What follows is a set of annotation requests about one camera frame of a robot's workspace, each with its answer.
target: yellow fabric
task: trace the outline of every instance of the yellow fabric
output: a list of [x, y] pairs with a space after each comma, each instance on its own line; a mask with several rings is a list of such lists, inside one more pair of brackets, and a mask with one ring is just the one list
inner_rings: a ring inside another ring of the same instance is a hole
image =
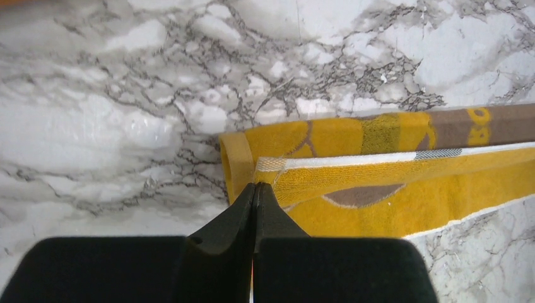
[[[255, 182], [273, 185], [281, 207], [310, 235], [402, 237], [439, 228], [535, 193], [535, 148], [314, 169], [286, 170], [285, 159], [492, 145], [501, 138], [493, 118], [510, 109], [497, 110], [502, 109], [299, 121], [249, 129], [240, 136], [225, 134], [221, 154], [230, 201], [253, 174]], [[441, 119], [448, 114], [459, 120], [446, 127]], [[241, 168], [241, 163], [248, 169]], [[239, 167], [236, 172], [248, 173], [234, 174], [235, 167]], [[249, 173], [251, 167], [257, 170]], [[337, 204], [327, 196], [357, 187], [373, 191], [396, 184], [399, 188], [366, 207]]]

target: marble surface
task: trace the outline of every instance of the marble surface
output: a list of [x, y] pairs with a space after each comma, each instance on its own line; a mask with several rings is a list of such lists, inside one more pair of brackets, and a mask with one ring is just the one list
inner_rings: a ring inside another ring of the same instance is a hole
[[[40, 0], [0, 10], [0, 289], [53, 235], [188, 234], [216, 134], [535, 100], [533, 0]], [[441, 302], [532, 302], [534, 200], [412, 241]]]

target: towel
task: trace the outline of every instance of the towel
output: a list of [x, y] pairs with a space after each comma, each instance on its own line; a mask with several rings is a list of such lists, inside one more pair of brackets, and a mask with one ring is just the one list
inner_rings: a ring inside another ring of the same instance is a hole
[[220, 144], [231, 202], [270, 183], [314, 236], [404, 237], [535, 193], [535, 104], [286, 122]]

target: white marble table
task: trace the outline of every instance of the white marble table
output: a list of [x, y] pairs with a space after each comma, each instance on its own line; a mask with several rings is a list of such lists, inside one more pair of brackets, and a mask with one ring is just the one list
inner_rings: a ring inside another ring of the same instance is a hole
[[[0, 290], [54, 235], [188, 234], [216, 134], [535, 101], [535, 3], [41, 0], [0, 11]], [[535, 199], [411, 239], [441, 302], [533, 302]]]

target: folded towel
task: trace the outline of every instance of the folded towel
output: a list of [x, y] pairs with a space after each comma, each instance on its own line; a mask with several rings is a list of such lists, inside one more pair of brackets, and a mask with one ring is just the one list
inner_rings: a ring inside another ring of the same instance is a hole
[[403, 237], [535, 193], [535, 104], [287, 122], [220, 143], [231, 203], [270, 183], [310, 235]]

